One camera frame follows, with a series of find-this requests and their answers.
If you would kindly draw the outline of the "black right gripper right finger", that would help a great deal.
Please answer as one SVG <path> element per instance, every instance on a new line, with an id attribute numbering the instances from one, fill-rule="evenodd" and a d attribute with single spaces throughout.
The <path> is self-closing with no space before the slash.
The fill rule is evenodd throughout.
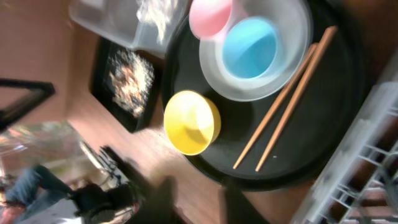
<path id="1" fill-rule="evenodd" d="M 231 178 L 222 181 L 222 223 L 270 224 Z"/>

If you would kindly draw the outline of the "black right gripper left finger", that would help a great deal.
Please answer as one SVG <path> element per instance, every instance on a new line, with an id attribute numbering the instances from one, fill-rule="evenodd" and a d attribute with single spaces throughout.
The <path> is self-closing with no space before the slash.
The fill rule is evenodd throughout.
<path id="1" fill-rule="evenodd" d="M 186 224 L 175 206 L 176 180 L 168 176 L 127 224 Z"/>

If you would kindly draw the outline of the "yellow bowl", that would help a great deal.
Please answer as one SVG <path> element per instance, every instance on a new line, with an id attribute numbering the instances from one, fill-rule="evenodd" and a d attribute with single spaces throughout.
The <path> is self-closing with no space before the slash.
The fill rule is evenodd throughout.
<path id="1" fill-rule="evenodd" d="M 196 156 L 219 136 L 220 112 L 203 95 L 191 90 L 180 91 L 165 107 L 164 129 L 176 150 L 186 156 Z"/>

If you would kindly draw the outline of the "food scraps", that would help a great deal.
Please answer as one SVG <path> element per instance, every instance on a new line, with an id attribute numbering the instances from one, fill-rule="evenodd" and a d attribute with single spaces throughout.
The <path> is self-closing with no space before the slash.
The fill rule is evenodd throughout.
<path id="1" fill-rule="evenodd" d="M 144 112 L 153 86 L 153 66 L 132 50 L 117 49 L 108 59 L 113 101 L 123 110 L 139 118 Z"/>

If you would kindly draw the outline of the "white tissue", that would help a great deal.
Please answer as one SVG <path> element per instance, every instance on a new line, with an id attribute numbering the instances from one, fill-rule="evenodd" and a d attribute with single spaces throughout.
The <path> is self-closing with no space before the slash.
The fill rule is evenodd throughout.
<path id="1" fill-rule="evenodd" d="M 166 27 L 170 24 L 177 8 L 177 0 L 137 0 L 139 9 L 136 16 L 140 22 L 152 24 L 158 30 L 157 42 L 165 39 Z"/>

